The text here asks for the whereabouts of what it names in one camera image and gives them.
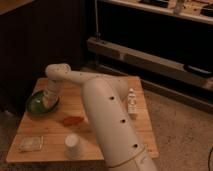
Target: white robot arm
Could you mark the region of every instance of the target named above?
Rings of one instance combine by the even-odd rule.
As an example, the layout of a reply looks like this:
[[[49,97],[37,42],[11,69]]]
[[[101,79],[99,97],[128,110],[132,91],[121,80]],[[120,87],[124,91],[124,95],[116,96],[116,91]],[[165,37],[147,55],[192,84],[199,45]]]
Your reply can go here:
[[[43,98],[46,107],[56,102],[63,80],[82,85],[85,112],[109,171],[157,171],[122,105],[121,100],[128,93],[123,79],[71,71],[67,64],[47,66],[46,75],[49,78]]]

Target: black cabinet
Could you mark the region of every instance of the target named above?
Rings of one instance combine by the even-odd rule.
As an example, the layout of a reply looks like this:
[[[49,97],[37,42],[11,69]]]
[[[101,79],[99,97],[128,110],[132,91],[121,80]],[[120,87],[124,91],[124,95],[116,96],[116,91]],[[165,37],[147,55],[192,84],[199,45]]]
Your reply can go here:
[[[22,113],[51,63],[84,64],[83,0],[36,0],[0,16],[0,106]]]

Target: dark floor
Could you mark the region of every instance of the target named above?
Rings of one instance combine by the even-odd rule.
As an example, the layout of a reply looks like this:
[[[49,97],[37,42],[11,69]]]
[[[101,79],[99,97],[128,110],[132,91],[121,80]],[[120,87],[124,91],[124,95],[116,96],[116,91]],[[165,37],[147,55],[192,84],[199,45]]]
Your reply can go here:
[[[145,97],[155,133],[160,171],[207,171],[213,146],[213,115],[150,91]],[[20,118],[0,113],[0,171],[106,171],[100,162],[7,164],[5,158]]]

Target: wooden tabletop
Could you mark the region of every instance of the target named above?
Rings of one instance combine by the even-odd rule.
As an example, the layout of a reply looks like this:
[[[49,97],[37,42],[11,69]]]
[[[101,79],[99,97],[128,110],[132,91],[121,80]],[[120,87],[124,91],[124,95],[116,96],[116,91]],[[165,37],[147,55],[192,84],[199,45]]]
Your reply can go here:
[[[0,15],[26,5],[34,0],[0,0]]]
[[[159,153],[140,79],[138,77],[123,78],[127,80],[130,88],[134,88],[137,96],[138,114],[133,123],[139,136],[147,145],[151,157],[158,157]],[[39,79],[34,92],[42,90],[46,83],[46,78]],[[84,147],[83,155],[76,160],[103,160],[87,119],[75,126],[64,127],[62,124],[62,120],[67,116],[86,118],[80,93],[79,86],[65,82],[60,92],[59,105],[54,112],[43,118],[32,118],[25,112],[8,152],[7,162],[68,161],[64,140],[70,133],[77,133]],[[19,151],[22,139],[28,136],[43,136],[44,143],[41,151],[22,153]]]

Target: small white cup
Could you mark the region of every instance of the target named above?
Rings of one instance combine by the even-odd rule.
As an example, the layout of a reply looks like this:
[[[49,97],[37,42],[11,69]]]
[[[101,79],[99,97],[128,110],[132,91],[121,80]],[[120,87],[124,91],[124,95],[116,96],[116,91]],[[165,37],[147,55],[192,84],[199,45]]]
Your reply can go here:
[[[69,134],[65,138],[66,156],[71,159],[78,159],[82,156],[82,145],[77,134]]]

